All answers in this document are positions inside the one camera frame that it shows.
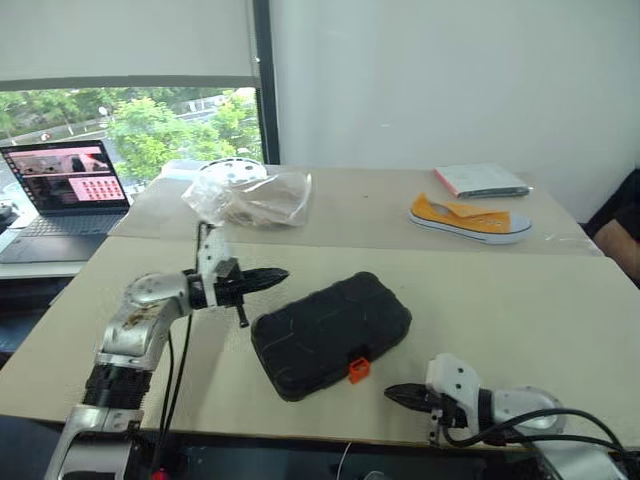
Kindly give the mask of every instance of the plastic bag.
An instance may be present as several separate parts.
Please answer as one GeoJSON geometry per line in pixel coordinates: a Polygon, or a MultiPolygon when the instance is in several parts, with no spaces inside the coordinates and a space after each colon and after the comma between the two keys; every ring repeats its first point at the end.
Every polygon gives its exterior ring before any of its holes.
{"type": "Polygon", "coordinates": [[[182,199],[206,222],[225,220],[246,226],[304,225],[311,195],[311,174],[282,172],[242,183],[221,182],[203,170],[182,199]]]}

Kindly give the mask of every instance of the green foliage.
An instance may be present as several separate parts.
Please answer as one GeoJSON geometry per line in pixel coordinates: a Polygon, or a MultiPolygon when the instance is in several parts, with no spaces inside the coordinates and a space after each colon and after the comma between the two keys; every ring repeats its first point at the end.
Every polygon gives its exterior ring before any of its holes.
{"type": "MultiPolygon", "coordinates": [[[[223,122],[216,122],[216,116],[208,123],[187,123],[165,104],[150,98],[121,102],[109,124],[109,137],[125,159],[116,165],[118,173],[146,183],[155,178],[170,160],[184,158],[211,162],[237,155],[236,145],[247,145],[255,150],[255,146],[247,143],[255,138],[255,132],[244,131],[245,125],[250,123],[245,122],[246,117],[253,113],[249,110],[244,105],[242,110],[225,108],[223,122]],[[214,128],[216,124],[224,128],[227,136],[214,128]]],[[[257,141],[259,151],[259,130],[257,141]]]]}
{"type": "Polygon", "coordinates": [[[177,87],[0,92],[0,138],[25,133],[25,125],[27,132],[66,125],[73,135],[74,124],[101,118],[98,109],[105,107],[112,116],[107,134],[125,160],[116,164],[118,172],[145,183],[170,160],[242,156],[262,161],[252,94],[252,89],[177,87]],[[211,120],[187,122],[177,116],[185,113],[184,102],[217,95],[224,95],[224,102],[211,120]]]}
{"type": "Polygon", "coordinates": [[[100,118],[99,107],[105,107],[112,113],[119,102],[140,98],[165,103],[177,114],[187,113],[183,102],[222,95],[223,92],[222,88],[201,87],[108,87],[0,92],[0,138],[100,118]]]}
{"type": "Polygon", "coordinates": [[[225,94],[226,102],[218,109],[211,125],[234,147],[237,155],[262,161],[255,102],[237,92],[225,94]]]}
{"type": "Polygon", "coordinates": [[[210,124],[192,123],[189,130],[191,136],[187,158],[213,162],[236,155],[233,145],[226,139],[221,139],[218,131],[210,124]]]}
{"type": "Polygon", "coordinates": [[[126,178],[152,180],[165,163],[180,158],[189,140],[188,124],[150,98],[120,102],[114,117],[108,133],[125,159],[116,168],[126,178]]]}
{"type": "Polygon", "coordinates": [[[11,136],[11,131],[15,128],[13,112],[23,101],[18,92],[0,92],[0,130],[7,136],[11,136]]]}

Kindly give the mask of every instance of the orange latch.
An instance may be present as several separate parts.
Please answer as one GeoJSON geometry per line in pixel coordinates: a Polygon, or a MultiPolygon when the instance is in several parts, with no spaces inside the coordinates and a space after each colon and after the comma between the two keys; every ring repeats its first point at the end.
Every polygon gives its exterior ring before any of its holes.
{"type": "Polygon", "coordinates": [[[349,364],[349,381],[351,383],[358,383],[364,377],[369,375],[370,371],[371,364],[369,361],[364,357],[360,357],[349,364]]]}

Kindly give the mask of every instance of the book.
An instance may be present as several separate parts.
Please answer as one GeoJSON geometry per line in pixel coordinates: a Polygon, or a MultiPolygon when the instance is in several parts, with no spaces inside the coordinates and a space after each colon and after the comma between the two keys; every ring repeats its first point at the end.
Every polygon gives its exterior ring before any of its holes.
{"type": "Polygon", "coordinates": [[[450,165],[434,172],[458,198],[516,197],[530,191],[526,183],[497,163],[450,165]]]}

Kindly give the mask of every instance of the white shoe sole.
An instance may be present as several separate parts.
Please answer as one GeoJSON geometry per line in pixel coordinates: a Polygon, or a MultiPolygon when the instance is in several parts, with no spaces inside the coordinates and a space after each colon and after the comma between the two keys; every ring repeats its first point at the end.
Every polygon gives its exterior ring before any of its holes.
{"type": "Polygon", "coordinates": [[[431,222],[423,218],[417,217],[413,212],[409,211],[409,220],[416,225],[432,230],[440,230],[441,232],[455,233],[471,240],[486,243],[488,245],[505,245],[508,243],[516,243],[526,238],[531,233],[531,222],[528,223],[526,228],[510,233],[483,233],[476,232],[474,230],[467,230],[466,228],[454,227],[447,225],[446,223],[431,222]]]}

